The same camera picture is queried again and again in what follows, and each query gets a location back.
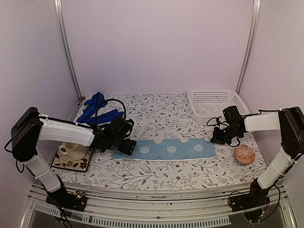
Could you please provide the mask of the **dark blue towel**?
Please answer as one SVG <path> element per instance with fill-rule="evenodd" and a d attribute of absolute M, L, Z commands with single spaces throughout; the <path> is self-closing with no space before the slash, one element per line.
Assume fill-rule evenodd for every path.
<path fill-rule="evenodd" d="M 123 106 L 123 111 L 118 111 L 117 109 L 113 109 L 104 114 L 98 115 L 98 111 L 101 108 L 104 108 L 108 102 L 116 101 L 119 102 Z M 120 100 L 111 100 L 105 99 L 105 96 L 97 92 L 94 94 L 91 99 L 84 102 L 86 108 L 83 110 L 83 114 L 77 119 L 77 123 L 80 124 L 105 124 L 114 120 L 116 117 L 126 117 L 126 108 L 125 105 Z"/>

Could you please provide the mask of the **light blue orange dotted towel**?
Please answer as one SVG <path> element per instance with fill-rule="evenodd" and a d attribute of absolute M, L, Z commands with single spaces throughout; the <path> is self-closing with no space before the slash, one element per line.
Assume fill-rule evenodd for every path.
<path fill-rule="evenodd" d="M 115 160 L 188 161 L 214 157 L 214 145 L 202 138 L 138 140 L 132 155 L 114 151 Z"/>

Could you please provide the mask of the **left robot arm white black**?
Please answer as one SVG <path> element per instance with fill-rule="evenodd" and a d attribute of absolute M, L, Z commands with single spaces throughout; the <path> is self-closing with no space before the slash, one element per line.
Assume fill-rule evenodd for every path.
<path fill-rule="evenodd" d="M 132 155 L 137 142 L 129 139 L 133 121 L 122 117 L 114 118 L 110 123 L 98 125 L 78 124 L 48 117 L 36 107 L 30 107 L 13 125 L 11 137 L 4 150 L 10 152 L 15 160 L 34 174 L 52 198 L 60 206 L 67 206 L 71 197 L 63 190 L 60 178 L 50 169 L 37 151 L 38 141 L 74 143 L 86 148 L 118 150 Z"/>

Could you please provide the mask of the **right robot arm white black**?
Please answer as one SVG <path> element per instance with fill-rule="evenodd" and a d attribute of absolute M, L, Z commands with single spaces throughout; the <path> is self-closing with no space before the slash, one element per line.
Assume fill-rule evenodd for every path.
<path fill-rule="evenodd" d="M 298 106 L 278 110 L 259 110 L 257 114 L 241 115 L 236 106 L 223 110 L 226 127 L 220 124 L 213 130 L 211 142 L 230 145 L 246 133 L 257 137 L 260 148 L 270 150 L 268 167 L 254 182 L 256 188 L 246 195 L 249 207 L 256 207 L 264 199 L 262 190 L 271 188 L 285 176 L 304 153 L 304 114 Z"/>

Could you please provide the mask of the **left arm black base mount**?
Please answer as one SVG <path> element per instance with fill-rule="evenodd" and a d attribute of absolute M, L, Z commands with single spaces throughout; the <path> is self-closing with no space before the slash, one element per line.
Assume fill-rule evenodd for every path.
<path fill-rule="evenodd" d="M 46 203 L 52 204 L 60 209 L 71 209 L 80 212 L 85 211 L 87 197 L 86 192 L 77 190 L 72 193 L 67 192 L 65 186 L 60 187 L 54 192 L 46 190 Z"/>

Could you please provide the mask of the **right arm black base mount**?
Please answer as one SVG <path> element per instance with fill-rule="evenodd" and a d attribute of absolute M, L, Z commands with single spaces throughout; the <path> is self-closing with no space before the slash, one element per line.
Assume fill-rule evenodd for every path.
<path fill-rule="evenodd" d="M 257 180 L 254 180 L 250 184 L 249 193 L 240 193 L 238 195 L 229 196 L 228 205 L 231 207 L 233 212 L 266 205 L 270 202 L 268 197 L 269 190 L 270 188 L 261 188 Z"/>

